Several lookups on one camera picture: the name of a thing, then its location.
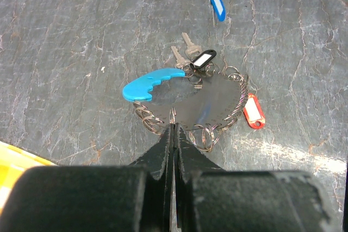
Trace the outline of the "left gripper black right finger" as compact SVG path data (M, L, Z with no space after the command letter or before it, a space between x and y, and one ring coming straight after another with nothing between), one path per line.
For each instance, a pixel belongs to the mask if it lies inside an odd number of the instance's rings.
M319 181L304 171L227 171L173 126L177 224L182 231L336 231Z

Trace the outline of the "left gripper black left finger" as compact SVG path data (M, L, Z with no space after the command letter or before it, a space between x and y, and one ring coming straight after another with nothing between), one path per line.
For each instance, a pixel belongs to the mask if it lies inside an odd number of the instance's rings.
M127 166L41 166L15 183L1 231L170 231L174 126Z

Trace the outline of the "blue key tag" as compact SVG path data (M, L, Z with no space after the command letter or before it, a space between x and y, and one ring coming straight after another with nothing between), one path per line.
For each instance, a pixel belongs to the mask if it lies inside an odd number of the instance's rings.
M213 9L213 24L216 25L216 19L219 22L224 22L226 19L226 8L223 0L210 0L210 5Z

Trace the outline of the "metal keyring plate blue handle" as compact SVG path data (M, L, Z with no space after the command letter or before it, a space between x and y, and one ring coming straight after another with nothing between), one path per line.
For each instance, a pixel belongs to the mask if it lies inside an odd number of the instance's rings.
M185 78L185 72L178 68L145 74L128 83L122 95L133 104L135 114L150 132L159 135L167 124L179 123L195 143L194 132L201 130L202 145L196 147L211 152L220 135L236 124L248 100L248 75L238 70L227 74L227 69L195 72L198 82L193 87L197 93L172 104L152 104L152 91L165 81Z

